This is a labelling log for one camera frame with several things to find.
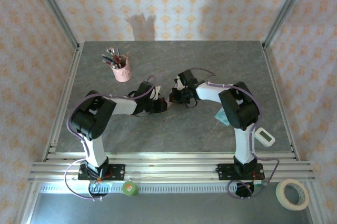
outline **masking tape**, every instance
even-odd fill
[[[291,203],[284,194],[284,188],[286,186],[291,186],[296,189],[299,194],[299,201],[297,204]],[[286,179],[280,182],[276,187],[276,197],[279,200],[280,204],[292,211],[301,211],[309,205],[309,193],[304,185],[295,179]]]

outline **table surface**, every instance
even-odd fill
[[[102,63],[108,47],[130,52],[132,77],[125,83],[115,80],[112,70]],[[258,41],[125,41],[85,42],[68,102],[70,109],[90,90],[104,94],[127,95],[137,90],[150,75],[156,76],[163,97],[168,97],[176,75],[193,67],[216,73],[212,82],[233,84],[243,81],[262,104],[260,126],[269,131],[276,142],[265,148],[255,143],[257,152],[291,151],[284,122]],[[205,80],[207,73],[193,71]],[[231,126],[214,116],[221,105],[199,101],[193,109],[173,104],[166,112],[145,118],[129,115],[111,117],[102,135],[106,152],[235,152],[235,135]],[[57,152],[83,152],[79,140],[65,126],[57,143]]]

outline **metal floor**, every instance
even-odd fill
[[[283,208],[271,184],[260,197],[235,200],[226,193],[139,194],[132,198],[110,194],[102,201],[82,200],[70,194],[40,193],[31,224],[59,223],[312,223],[308,208]],[[296,201],[294,191],[287,192]]]

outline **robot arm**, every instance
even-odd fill
[[[130,95],[134,98],[145,94],[153,84],[142,82],[137,91]],[[167,110],[164,98],[158,98],[160,86],[139,99],[107,98],[96,96],[83,102],[71,117],[72,127],[83,138],[85,162],[83,169],[96,177],[104,177],[108,172],[108,158],[103,148],[102,134],[112,115],[137,115],[143,111],[158,113]],[[90,91],[88,95],[98,94]]]
[[[198,82],[190,70],[180,73],[175,80],[176,87],[172,88],[170,102],[189,104],[190,99],[211,100],[222,104],[229,123],[234,127],[236,150],[234,156],[235,172],[244,177],[257,164],[252,152],[254,141],[250,150],[249,134],[254,123],[259,118],[259,110],[253,100],[236,89],[225,87],[212,87],[205,82]],[[234,86],[249,91],[243,82]]]

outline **pink cup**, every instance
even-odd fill
[[[131,78],[132,74],[131,74],[130,66],[128,64],[127,57],[125,55],[121,55],[121,57],[126,59],[125,67],[121,69],[114,69],[111,67],[111,69],[112,69],[112,72],[114,72],[114,75],[117,81],[126,82]]]

